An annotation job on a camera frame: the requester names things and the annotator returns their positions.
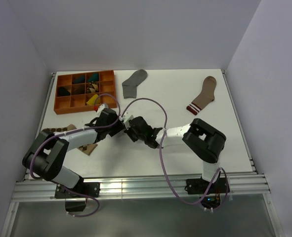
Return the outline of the black sock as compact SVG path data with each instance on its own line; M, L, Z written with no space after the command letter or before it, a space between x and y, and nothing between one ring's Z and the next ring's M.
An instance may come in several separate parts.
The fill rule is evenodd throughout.
M58 87L57 97L64 97L64 96L70 96L70 95L71 93L65 87Z

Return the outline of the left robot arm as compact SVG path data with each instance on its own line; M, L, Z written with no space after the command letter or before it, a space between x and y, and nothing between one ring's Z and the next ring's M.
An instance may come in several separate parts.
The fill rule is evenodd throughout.
M63 163L66 153L80 146L96 144L107 135L114 136L125 130L117 113L103 109L99 116L82 128L53 133L41 131L22 159L30 174L66 187L72 197L79 197L84 191L83 177L66 168Z

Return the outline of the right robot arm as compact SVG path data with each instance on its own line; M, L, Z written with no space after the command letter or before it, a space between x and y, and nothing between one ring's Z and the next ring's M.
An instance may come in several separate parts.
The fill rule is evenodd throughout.
M152 149L187 145L203 162L203 190L211 193L218 187L219 156L226 136L202 119L196 118L190 124L165 129L152 128L143 117L136 117L128 122L125 133L133 142L143 141Z

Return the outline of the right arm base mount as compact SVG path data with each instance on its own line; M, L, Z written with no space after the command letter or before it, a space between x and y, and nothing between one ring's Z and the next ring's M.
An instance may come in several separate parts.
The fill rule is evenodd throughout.
M206 191L209 185L208 181L203 180L202 178L195 179L187 179L185 191L189 195L202 195ZM207 194L226 194L230 192L229 185L226 182L225 178L217 178L214 183L212 183L211 187Z

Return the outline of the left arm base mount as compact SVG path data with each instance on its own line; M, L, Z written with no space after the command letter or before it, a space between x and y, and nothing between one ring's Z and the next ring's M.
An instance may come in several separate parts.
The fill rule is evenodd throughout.
M61 184L57 184L54 198L64 199L67 214L80 218L93 215L99 210L100 202L97 199L99 192L99 182L84 182L73 189L68 189ZM80 212L85 210L89 199L96 202L96 208L91 213L80 214Z

